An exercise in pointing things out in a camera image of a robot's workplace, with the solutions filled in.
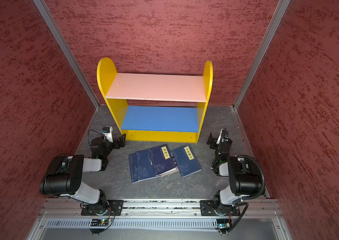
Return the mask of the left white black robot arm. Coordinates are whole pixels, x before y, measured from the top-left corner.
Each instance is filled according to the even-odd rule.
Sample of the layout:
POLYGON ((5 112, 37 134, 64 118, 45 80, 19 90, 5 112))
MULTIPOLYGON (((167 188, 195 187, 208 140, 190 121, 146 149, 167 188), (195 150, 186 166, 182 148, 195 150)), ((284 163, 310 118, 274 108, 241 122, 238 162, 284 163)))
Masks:
POLYGON ((110 136, 111 134, 102 134, 89 143, 89 158, 84 155, 65 154, 54 157, 40 183, 40 193, 79 202, 82 216, 120 216, 123 200, 108 201, 104 191, 82 181, 83 173, 105 171, 108 165, 107 157, 112 150, 125 146, 125 134, 113 141, 109 141, 110 136))

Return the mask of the blue book Guiguzi label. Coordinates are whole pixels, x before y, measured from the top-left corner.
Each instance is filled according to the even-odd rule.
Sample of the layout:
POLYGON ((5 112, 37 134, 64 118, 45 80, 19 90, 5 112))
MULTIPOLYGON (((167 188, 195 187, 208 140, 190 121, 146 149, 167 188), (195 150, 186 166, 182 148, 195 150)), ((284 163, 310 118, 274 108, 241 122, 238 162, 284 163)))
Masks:
POLYGON ((167 144, 149 148, 148 150, 153 161, 157 177, 159 177, 160 174, 177 167, 167 144))

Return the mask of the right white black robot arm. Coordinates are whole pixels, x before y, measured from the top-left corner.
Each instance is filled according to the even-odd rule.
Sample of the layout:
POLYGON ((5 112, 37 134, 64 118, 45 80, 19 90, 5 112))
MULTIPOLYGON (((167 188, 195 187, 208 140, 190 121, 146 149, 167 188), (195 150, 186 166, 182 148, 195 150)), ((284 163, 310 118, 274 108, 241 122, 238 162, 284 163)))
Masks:
POLYGON ((229 185, 214 196, 216 215, 232 213, 246 200, 256 199, 265 193, 265 175, 259 163, 248 155, 230 155, 232 140, 226 129, 218 138, 210 134, 207 145, 215 151, 211 170, 217 176, 229 178, 229 185))

